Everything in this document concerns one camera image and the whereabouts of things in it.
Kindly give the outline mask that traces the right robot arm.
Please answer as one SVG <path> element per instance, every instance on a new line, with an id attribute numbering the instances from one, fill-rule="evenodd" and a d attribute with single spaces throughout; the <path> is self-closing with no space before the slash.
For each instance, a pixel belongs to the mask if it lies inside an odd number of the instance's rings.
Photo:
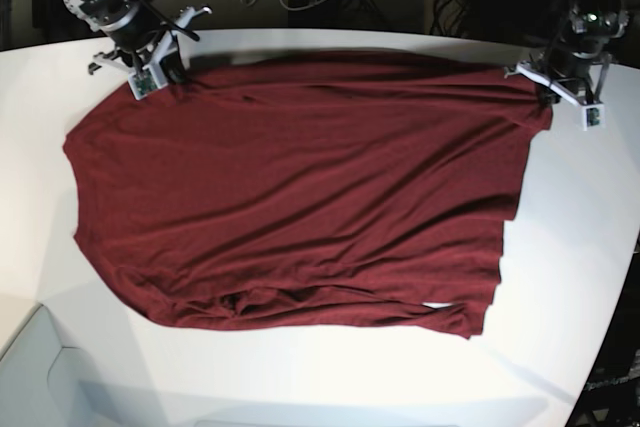
<path id="1" fill-rule="evenodd" d="M 199 41 L 190 24 L 211 12 L 208 6 L 188 6 L 177 16 L 169 17 L 153 1 L 63 0 L 66 9 L 92 32 L 102 33 L 113 42 L 110 51 L 92 57 L 88 73 L 93 75 L 104 67 L 124 72 L 137 100 L 187 81 L 177 36 Z"/>

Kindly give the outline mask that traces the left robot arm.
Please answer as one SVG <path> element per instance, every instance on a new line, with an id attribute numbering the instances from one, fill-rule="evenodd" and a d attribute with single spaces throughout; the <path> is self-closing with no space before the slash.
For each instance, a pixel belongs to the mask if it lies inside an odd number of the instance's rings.
<path id="1" fill-rule="evenodd" d="M 613 62 L 608 44 L 625 33 L 631 17 L 628 0 L 554 0 L 557 22 L 543 50 L 505 69 L 535 83 L 541 99 L 565 101 L 577 109 L 584 131 L 603 128 L 601 94 Z"/>

